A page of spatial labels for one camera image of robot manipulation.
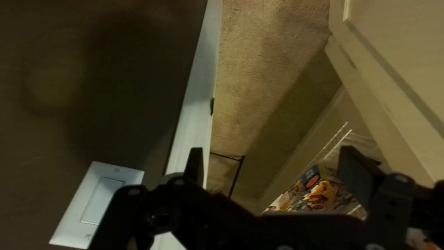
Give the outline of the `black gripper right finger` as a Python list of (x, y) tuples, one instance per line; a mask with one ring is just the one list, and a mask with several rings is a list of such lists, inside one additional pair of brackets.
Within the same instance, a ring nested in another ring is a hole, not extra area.
[(342, 145), (338, 176), (366, 209), (363, 250), (412, 250), (407, 229), (419, 229), (428, 241), (444, 247), (444, 181), (431, 187), (399, 172), (385, 173), (378, 162), (353, 145)]

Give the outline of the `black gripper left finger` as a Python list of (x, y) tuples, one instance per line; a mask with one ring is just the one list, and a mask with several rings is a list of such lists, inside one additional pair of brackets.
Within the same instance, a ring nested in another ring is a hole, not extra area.
[(167, 173), (152, 190), (119, 187), (87, 250), (154, 250), (163, 233), (187, 250), (263, 250), (256, 218), (202, 188), (201, 147), (188, 151), (181, 173)]

